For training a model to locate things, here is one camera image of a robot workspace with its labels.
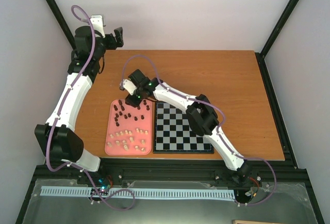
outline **white wall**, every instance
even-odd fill
[[[300,0],[266,63],[299,167],[330,223],[329,0]]]
[[[260,52],[289,0],[56,0],[72,31],[72,3],[123,26],[125,49]]]
[[[34,136],[65,84],[70,46],[45,0],[1,0],[0,217],[14,223],[37,164]]]

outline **black frame bar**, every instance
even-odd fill
[[[70,29],[66,24],[66,21],[63,18],[55,0],[46,1],[72,46],[72,44],[74,44],[72,33],[70,32]],[[274,168],[277,180],[279,182],[297,182],[305,184],[317,221],[319,224],[323,224],[324,220],[315,198],[308,173],[305,169],[298,169],[297,167],[292,146],[265,63],[265,57],[268,51],[270,50],[286,21],[290,17],[298,1],[299,0],[289,1],[261,53],[256,53],[255,55],[285,156],[285,161],[272,161],[270,163]],[[161,159],[136,160],[103,158],[101,163],[104,168],[112,175],[115,185],[125,186],[127,182],[132,182],[135,180],[199,181],[215,186],[224,186],[235,190],[241,189],[241,187],[229,184],[222,177],[223,172],[227,170],[223,161],[180,161]],[[53,166],[57,166],[60,164],[60,162],[53,162],[52,164]],[[272,173],[270,172],[268,166],[263,162],[252,162],[252,166],[252,173],[260,176],[263,182],[273,181]],[[91,175],[94,181],[97,182],[100,176],[97,173],[91,173]],[[84,173],[80,173],[79,170],[74,168],[65,167],[60,171],[53,173],[50,172],[45,165],[37,166],[16,223],[23,222],[24,215],[37,179],[77,179],[78,183],[90,185],[86,175]]]

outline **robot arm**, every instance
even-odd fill
[[[46,147],[53,127],[54,132],[51,137],[51,149],[49,151],[50,157],[76,164],[88,171],[97,171],[100,165],[100,158],[92,155],[84,148],[83,141],[74,133],[75,123],[81,104],[100,71],[100,59],[104,58],[106,50],[115,50],[117,47],[123,46],[123,29],[121,27],[115,29],[114,37],[112,34],[104,33],[103,27],[105,22],[101,15],[93,15],[90,20],[95,30],[93,57],[82,75],[77,78],[79,71],[91,53],[92,40],[91,28],[89,26],[79,27],[75,31],[77,49],[72,51],[71,54],[71,63],[64,91],[46,124],[38,124],[36,126],[35,136],[43,154],[46,156]]]
[[[187,114],[189,126],[192,131],[210,141],[222,156],[228,169],[240,172],[241,177],[247,174],[248,167],[246,161],[236,156],[242,155],[231,144],[221,127],[217,130],[219,122],[214,109],[194,101],[194,99],[196,99],[209,103],[204,95],[198,97],[188,95],[170,87],[165,82],[162,82],[162,85],[160,85],[156,78],[149,80],[140,70],[136,70],[132,73],[129,79],[130,80],[125,79],[122,82],[121,88],[127,90],[129,93],[125,99],[126,104],[137,107],[142,99],[154,97],[159,101],[164,101],[175,106]],[[226,147],[220,136],[231,150]]]

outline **wooden tabletop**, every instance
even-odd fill
[[[191,95],[202,93],[222,109],[227,117],[223,131],[241,154],[284,160],[253,51],[108,51],[104,72],[96,77],[87,93],[76,122],[75,133],[92,154],[110,157],[104,151],[110,104],[127,96],[127,92],[119,90],[119,83],[126,60],[136,54],[148,56],[160,78],[170,86]],[[147,60],[135,58],[128,64],[125,78],[136,69],[149,78],[155,77]],[[214,154],[151,152],[140,157],[221,159],[216,151]]]

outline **black and white checkered board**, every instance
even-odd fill
[[[154,153],[213,152],[205,138],[192,132],[186,114],[168,103],[156,103]]]

